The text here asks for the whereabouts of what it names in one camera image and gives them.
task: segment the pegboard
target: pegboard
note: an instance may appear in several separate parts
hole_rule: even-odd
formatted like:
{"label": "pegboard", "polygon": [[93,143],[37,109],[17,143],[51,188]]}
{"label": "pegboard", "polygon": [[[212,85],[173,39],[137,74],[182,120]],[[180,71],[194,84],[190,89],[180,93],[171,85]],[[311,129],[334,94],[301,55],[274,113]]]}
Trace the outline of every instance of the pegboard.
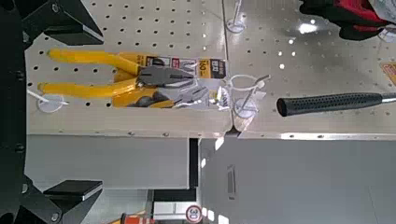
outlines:
{"label": "pegboard", "polygon": [[[361,42],[343,40],[335,25],[300,13],[300,4],[298,0],[244,1],[239,19],[247,29],[240,35],[227,34],[232,74],[272,76],[257,116],[253,120],[234,116],[240,137],[396,139],[396,104],[289,118],[278,115],[279,97],[396,91],[379,66],[395,61],[396,44],[376,37]],[[233,7],[234,0],[225,0],[227,20],[233,17]],[[301,32],[303,24],[317,30]],[[234,100],[244,96],[233,93]]]}
{"label": "pegboard", "polygon": [[[104,85],[113,82],[109,65],[57,63],[53,48],[107,52],[147,52],[188,58],[225,58],[220,0],[88,0],[82,1],[105,37],[103,46],[67,47],[41,35],[26,50],[28,89],[39,82]],[[113,108],[111,99],[65,97],[70,105],[52,114],[37,109],[28,96],[30,134],[75,134],[151,137],[219,137],[230,130],[230,111]]]}

